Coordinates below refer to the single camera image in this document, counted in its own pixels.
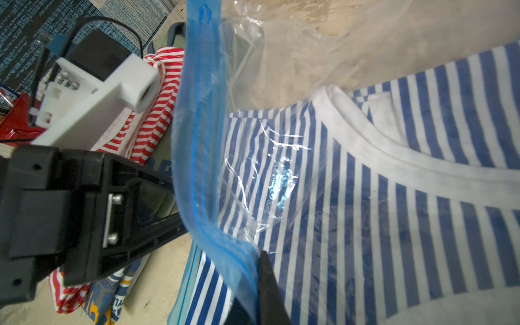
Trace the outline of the red cup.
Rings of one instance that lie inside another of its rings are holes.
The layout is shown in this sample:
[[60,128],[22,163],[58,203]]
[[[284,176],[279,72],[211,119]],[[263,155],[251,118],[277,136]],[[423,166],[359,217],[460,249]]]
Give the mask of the red cup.
[[1,84],[1,143],[29,143],[45,130],[28,124],[31,96]]

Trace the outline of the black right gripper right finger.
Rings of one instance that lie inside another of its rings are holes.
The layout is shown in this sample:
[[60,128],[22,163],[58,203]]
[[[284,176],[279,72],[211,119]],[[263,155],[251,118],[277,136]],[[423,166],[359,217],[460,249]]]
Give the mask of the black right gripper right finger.
[[258,261],[257,320],[261,325],[291,324],[269,255],[265,251],[261,252]]

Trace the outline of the clear vacuum bag blue zip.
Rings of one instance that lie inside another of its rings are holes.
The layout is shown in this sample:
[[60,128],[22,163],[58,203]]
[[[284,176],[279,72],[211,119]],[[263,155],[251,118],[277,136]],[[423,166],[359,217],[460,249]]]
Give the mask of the clear vacuum bag blue zip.
[[519,42],[518,1],[189,1],[172,176],[202,257],[187,324],[258,324],[258,261],[218,226],[224,121],[346,93]]

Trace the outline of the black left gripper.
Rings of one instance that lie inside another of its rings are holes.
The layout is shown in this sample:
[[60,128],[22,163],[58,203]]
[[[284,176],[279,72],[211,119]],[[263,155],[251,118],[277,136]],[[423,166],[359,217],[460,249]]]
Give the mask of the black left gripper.
[[103,279],[187,233],[179,213],[128,221],[112,195],[170,177],[101,152],[19,146],[1,162],[1,303],[35,298],[54,270],[67,286]]

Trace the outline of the green patterned garment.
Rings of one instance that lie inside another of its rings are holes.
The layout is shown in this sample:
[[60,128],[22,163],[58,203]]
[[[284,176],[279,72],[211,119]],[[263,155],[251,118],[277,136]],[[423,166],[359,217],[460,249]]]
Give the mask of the green patterned garment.
[[[152,50],[144,58],[163,78],[154,106],[145,115],[124,109],[93,150],[118,154],[167,176],[171,174],[171,123],[181,80],[185,37],[185,23],[173,24],[165,47]],[[115,324],[119,320],[125,298],[147,261],[143,257],[91,285],[83,308],[95,324]]]

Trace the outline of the navy white striped tank top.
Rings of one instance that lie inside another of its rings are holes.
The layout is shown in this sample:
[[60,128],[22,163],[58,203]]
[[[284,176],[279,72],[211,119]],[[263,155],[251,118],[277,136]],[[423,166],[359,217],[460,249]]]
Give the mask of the navy white striped tank top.
[[519,323],[518,41],[224,125],[218,226],[292,323]]

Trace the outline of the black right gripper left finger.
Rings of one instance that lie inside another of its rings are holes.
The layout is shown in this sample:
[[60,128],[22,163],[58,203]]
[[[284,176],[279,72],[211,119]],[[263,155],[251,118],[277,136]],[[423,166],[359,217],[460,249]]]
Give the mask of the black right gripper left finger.
[[241,303],[234,299],[229,314],[224,325],[253,325],[250,315],[246,312]]

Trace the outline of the red white striped tank top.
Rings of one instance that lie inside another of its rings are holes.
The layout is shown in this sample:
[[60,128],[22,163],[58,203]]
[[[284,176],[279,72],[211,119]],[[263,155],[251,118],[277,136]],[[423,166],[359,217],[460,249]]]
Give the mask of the red white striped tank top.
[[[92,150],[116,154],[145,165],[172,119],[181,81],[184,50],[162,47],[144,57],[144,62],[158,70],[162,87],[147,110],[136,113],[125,108],[112,122]],[[48,276],[55,311],[71,314],[79,308],[94,324],[115,324],[123,311],[123,303],[130,294],[149,257],[144,256],[107,278],[92,284],[65,287],[63,272],[54,270]]]

